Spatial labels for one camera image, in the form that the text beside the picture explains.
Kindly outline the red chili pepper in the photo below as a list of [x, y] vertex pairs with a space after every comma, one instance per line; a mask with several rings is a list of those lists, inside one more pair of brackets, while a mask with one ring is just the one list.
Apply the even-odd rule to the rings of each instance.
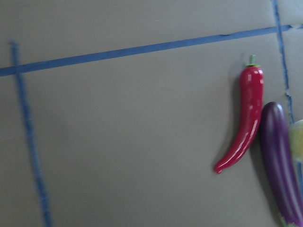
[[217, 174], [242, 159], [258, 132], [263, 107], [264, 75], [263, 70], [256, 64], [255, 55], [250, 56], [249, 64], [240, 74], [240, 92], [239, 127], [227, 153], [214, 166]]

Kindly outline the purple eggplant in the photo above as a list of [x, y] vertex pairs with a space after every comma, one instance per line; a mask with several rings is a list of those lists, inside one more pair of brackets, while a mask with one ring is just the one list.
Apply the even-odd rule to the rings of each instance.
[[267, 178], [282, 225], [303, 225], [303, 200], [290, 152], [288, 125], [282, 106], [267, 103], [261, 115], [260, 146]]

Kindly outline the cut pink peach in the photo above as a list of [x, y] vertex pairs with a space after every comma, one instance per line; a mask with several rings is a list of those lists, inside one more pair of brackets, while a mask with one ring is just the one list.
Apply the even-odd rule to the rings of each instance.
[[292, 157], [295, 161], [303, 162], [303, 121], [292, 124], [288, 130]]

